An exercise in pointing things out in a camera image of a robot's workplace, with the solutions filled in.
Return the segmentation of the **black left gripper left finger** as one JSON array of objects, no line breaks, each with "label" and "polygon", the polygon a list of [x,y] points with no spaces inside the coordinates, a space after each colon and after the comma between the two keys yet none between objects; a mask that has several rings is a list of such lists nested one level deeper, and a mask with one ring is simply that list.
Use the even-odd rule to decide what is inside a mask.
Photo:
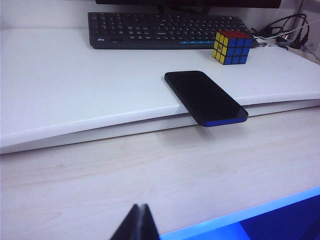
[{"label": "black left gripper left finger", "polygon": [[137,204],[134,204],[110,239],[135,240],[138,217],[139,207]]}]

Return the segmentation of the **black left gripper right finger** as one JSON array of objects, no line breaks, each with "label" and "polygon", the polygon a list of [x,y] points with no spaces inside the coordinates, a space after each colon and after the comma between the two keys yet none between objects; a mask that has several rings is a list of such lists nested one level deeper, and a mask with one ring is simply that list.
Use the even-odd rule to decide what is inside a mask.
[{"label": "black left gripper right finger", "polygon": [[151,210],[147,204],[142,204],[138,210],[136,222],[137,240],[159,240],[160,235],[153,219]]}]

